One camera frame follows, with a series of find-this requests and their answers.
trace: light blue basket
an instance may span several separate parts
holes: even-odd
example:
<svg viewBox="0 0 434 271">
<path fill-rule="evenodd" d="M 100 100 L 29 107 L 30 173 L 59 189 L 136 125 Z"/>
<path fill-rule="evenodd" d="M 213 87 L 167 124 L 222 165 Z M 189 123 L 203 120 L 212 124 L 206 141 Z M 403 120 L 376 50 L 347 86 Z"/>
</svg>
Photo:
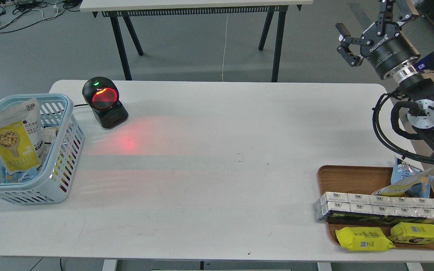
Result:
<svg viewBox="0 0 434 271">
<path fill-rule="evenodd" d="M 67 198 L 78 163 L 84 135 L 72 115 L 73 101 L 64 94 L 14 95 L 0 100 L 0 111 L 36 98 L 42 126 L 58 125 L 58 135 L 41 172 L 24 183 L 5 183 L 0 161 L 0 198 L 13 204 L 50 204 Z"/>
</svg>

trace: white table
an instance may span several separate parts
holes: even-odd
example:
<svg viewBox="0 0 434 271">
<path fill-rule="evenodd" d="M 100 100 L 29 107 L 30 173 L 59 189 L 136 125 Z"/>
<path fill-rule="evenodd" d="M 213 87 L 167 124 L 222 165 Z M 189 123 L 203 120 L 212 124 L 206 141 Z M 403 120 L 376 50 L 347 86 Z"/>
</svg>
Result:
<svg viewBox="0 0 434 271">
<path fill-rule="evenodd" d="M 85 81 L 51 93 L 84 103 Z M 89 107 L 69 197 L 0 199 L 0 255 L 260 261 L 434 262 L 434 251 L 350 253 L 315 221 L 322 165 L 391 166 L 375 138 L 377 84 L 116 81 L 129 119 Z M 382 110 L 388 136 L 391 103 Z"/>
<path fill-rule="evenodd" d="M 104 17 L 110 17 L 125 80 L 131 80 L 131 72 L 118 17 L 123 17 L 136 51 L 139 55 L 143 55 L 143 49 L 131 23 L 130 16 L 267 12 L 258 47 L 262 51 L 274 12 L 279 12 L 271 77 L 271 82 L 277 82 L 288 6 L 297 5 L 298 9 L 301 10 L 302 5 L 310 5 L 312 2 L 313 0 L 83 0 L 80 10 L 93 12 L 95 17 L 98 11 L 101 11 Z"/>
</svg>

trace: product label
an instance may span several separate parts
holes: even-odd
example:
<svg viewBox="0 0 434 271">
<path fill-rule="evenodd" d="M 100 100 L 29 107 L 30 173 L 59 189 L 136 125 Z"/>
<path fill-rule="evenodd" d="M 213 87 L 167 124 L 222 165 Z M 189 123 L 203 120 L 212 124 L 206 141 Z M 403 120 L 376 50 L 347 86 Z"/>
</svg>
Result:
<svg viewBox="0 0 434 271">
<path fill-rule="evenodd" d="M 11 171 L 29 169 L 40 164 L 21 121 L 0 128 L 0 155 Z"/>
</svg>

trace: yellow snack package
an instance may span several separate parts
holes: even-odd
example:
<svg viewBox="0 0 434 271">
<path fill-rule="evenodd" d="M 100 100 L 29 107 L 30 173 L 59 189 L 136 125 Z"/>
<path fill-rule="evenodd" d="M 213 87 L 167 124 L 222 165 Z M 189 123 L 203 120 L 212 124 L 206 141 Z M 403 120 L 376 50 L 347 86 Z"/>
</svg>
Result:
<svg viewBox="0 0 434 271">
<path fill-rule="evenodd" d="M 40 105 L 36 98 L 0 111 L 0 160 L 12 175 L 41 164 Z"/>
<path fill-rule="evenodd" d="M 395 248 L 378 227 L 346 227 L 336 230 L 336 237 L 341 247 L 351 251 L 386 251 Z"/>
<path fill-rule="evenodd" d="M 391 228 L 388 239 L 407 244 L 429 244 L 434 242 L 434 225 L 401 222 Z"/>
</svg>

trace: blue snack bag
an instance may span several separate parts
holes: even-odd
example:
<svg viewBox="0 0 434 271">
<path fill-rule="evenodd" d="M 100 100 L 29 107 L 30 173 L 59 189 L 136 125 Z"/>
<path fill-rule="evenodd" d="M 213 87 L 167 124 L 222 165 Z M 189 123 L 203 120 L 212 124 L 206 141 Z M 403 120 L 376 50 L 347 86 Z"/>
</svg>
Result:
<svg viewBox="0 0 434 271">
<path fill-rule="evenodd" d="M 416 168 L 405 161 L 394 158 L 393 173 L 391 174 L 391 184 L 397 181 L 412 176 L 420 174 L 423 170 Z M 429 198 L 429 191 L 431 189 L 431 181 L 433 180 L 432 175 L 425 175 L 420 179 L 420 182 L 410 187 L 406 190 L 406 194 L 415 198 Z"/>
</svg>

